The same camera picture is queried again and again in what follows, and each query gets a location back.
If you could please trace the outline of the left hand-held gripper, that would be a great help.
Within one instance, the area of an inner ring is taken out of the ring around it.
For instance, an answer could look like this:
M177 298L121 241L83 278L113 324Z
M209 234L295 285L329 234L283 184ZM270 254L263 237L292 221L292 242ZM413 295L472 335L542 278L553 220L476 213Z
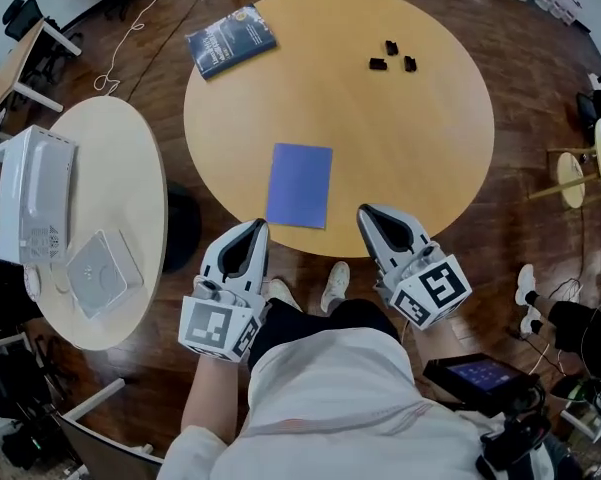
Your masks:
M240 363L262 326L259 294L268 262L264 219L238 224L207 248L194 291L183 298L178 342L194 353ZM244 286L232 291L225 286Z

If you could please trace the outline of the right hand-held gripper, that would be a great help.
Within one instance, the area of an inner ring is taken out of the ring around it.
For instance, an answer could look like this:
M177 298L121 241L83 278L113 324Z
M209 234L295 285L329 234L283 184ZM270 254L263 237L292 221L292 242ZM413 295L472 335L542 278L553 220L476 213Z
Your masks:
M374 289L419 330L453 313L472 288L453 254L446 255L413 215L387 205L361 205L357 223L380 268Z

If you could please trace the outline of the blue notebook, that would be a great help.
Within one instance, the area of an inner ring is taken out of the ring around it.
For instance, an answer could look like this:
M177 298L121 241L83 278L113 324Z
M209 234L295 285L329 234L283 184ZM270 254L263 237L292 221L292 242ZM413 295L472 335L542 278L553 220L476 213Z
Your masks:
M332 156L331 148L274 146L265 213L269 223L325 228Z

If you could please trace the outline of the person's left forearm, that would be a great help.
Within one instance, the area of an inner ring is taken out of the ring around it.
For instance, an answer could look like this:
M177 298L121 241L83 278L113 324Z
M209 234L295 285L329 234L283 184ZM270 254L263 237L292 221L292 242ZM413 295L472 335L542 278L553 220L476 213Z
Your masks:
M237 433L237 363L200 356L193 383L183 410L181 431L195 426L204 428L225 444Z

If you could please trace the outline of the person's right forearm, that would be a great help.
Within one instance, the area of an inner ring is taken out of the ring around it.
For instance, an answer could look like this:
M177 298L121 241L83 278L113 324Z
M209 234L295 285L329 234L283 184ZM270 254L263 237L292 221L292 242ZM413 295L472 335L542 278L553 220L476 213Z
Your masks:
M406 321L401 332L401 341L404 341L407 330L410 330L413 336L417 357L421 362L421 369L424 369L431 360L452 358L465 354L465 349L448 320L440 320L425 330L420 330L409 321ZM425 398L440 403L458 402L458 399L448 391L436 384L425 382L422 376L414 375L414 378L416 388Z

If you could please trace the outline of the thick dark blue book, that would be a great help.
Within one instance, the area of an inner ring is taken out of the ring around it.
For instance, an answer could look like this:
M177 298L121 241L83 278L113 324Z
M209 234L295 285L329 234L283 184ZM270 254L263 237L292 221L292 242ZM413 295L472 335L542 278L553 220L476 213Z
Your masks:
M254 5L242 7L185 39L204 80L277 47L274 34Z

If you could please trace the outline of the person's white shoe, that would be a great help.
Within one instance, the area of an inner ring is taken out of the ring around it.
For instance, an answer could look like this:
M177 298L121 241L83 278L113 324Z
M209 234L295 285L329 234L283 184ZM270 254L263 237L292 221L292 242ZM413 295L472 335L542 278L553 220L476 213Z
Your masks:
M275 278L268 282L266 289L266 299L276 299L282 301L296 310L302 312L302 309L294 299L290 289L282 279Z
M338 261L331 269L321 297L320 307L325 314L331 314L346 299L349 283L349 265L344 261Z

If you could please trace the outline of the person's black shorts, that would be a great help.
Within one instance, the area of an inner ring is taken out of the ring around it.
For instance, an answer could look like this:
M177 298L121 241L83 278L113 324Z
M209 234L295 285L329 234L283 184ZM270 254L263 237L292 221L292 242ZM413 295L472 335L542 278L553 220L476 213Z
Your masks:
M324 317L306 314L278 298L270 299L266 309L264 323L251 345L249 370L272 348L323 331L370 328L400 341L389 318L376 304L365 299L346 299Z

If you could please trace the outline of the round beige table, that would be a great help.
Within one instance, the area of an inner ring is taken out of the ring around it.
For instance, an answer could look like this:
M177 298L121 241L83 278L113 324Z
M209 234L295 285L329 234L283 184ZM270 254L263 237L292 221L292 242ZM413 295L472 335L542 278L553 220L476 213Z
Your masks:
M148 312L165 273L184 267L201 236L200 211L165 176L155 136L144 117L115 97L86 99L51 128L76 145L69 195L69 248L97 232L118 231L143 283L118 307L88 318L71 295L62 264L39 267L38 307L77 348L102 351L128 338Z

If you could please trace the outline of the small round wooden stool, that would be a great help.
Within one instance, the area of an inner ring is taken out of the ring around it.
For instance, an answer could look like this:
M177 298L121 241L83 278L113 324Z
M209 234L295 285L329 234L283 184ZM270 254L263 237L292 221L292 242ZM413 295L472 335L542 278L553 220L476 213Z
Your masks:
M556 164L557 184L531 193L527 199L536 200L559 194L568 209L579 209L584 205L586 184L599 180L599 170L595 168L591 174L583 173L579 155L587 156L590 153L587 149L555 149L553 153L559 153Z

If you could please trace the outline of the white round disc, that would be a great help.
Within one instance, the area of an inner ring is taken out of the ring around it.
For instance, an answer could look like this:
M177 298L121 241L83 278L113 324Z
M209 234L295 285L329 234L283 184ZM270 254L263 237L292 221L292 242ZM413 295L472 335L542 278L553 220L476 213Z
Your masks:
M25 290L29 298L36 302L41 293L40 277L35 265L23 267Z

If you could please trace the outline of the white microwave oven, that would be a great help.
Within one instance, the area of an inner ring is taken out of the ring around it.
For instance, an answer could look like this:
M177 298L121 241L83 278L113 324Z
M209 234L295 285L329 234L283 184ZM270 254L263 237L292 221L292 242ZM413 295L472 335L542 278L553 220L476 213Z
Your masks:
M75 144L36 125L0 143L0 260L64 260Z

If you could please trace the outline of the grey desk white legs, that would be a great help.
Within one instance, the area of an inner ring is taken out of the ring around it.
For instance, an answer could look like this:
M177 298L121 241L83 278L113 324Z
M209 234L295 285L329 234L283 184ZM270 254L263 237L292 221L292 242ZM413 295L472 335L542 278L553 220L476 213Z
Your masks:
M91 480L157 480L164 460L152 454L149 443L130 447L79 422L124 387L125 381L118 378L70 411L54 417L82 462L72 479L80 480L82 474L88 474Z

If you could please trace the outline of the pile of white boxes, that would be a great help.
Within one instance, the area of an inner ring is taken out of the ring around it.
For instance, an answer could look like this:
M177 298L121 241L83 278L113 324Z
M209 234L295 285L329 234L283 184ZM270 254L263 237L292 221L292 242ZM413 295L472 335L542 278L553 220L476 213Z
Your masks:
M574 24L582 11L578 0L533 0L543 11L548 12L566 26Z

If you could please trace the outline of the wooden desk white legs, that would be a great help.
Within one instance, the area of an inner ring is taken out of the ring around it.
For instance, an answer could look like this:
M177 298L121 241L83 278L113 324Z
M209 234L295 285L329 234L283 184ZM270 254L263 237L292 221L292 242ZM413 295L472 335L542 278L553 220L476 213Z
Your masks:
M37 102L57 113L63 112L64 107L60 103L42 95L32 87L21 82L21 76L26 61L30 57L31 52L42 33L51 37L70 54L77 57L82 54L82 50L69 38L56 30L45 19L41 19L24 35L24 37L16 44L15 48L9 52L6 60L0 67L0 105L7 100L11 93L16 92L17 94Z

